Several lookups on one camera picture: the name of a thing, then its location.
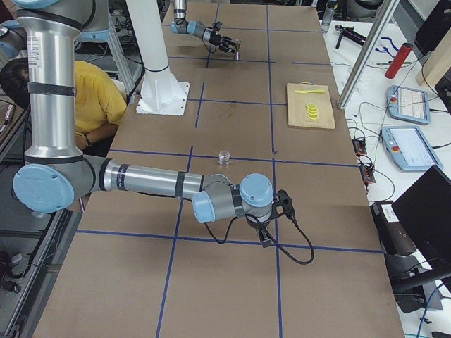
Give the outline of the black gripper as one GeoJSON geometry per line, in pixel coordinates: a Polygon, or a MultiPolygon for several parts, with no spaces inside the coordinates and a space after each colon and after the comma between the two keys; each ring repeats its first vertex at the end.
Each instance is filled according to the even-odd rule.
{"type": "Polygon", "coordinates": [[[268,222],[262,223],[258,217],[251,215],[247,213],[245,215],[246,221],[248,225],[256,230],[256,233],[259,237],[259,241],[262,246],[270,246],[271,245],[271,239],[269,236],[269,233],[266,229],[268,222]]]}
{"type": "Polygon", "coordinates": [[[217,27],[208,27],[206,29],[206,41],[210,45],[218,47],[224,53],[234,54],[234,48],[239,48],[241,41],[239,39],[232,39],[227,36],[222,37],[222,35],[219,33],[219,30],[220,29],[217,27]]]}

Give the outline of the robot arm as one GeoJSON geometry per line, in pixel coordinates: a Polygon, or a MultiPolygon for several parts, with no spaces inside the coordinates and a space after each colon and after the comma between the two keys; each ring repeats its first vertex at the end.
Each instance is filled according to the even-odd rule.
{"type": "Polygon", "coordinates": [[[201,223],[245,218],[263,245],[273,242],[267,225],[276,216],[273,189],[261,174],[240,184],[227,177],[146,168],[93,155],[116,133],[126,102],[110,77],[74,58],[83,33],[108,30],[105,1],[19,1],[27,57],[6,64],[1,87],[32,115],[32,144],[13,179],[18,199],[52,213],[94,191],[112,189],[192,202],[201,223]]]}
{"type": "Polygon", "coordinates": [[[215,53],[219,49],[238,58],[241,41],[220,34],[219,31],[223,24],[221,21],[213,22],[211,26],[206,26],[201,21],[188,21],[186,20],[186,0],[176,0],[173,2],[173,6],[173,21],[171,22],[173,33],[199,38],[209,53],[215,53]]]}

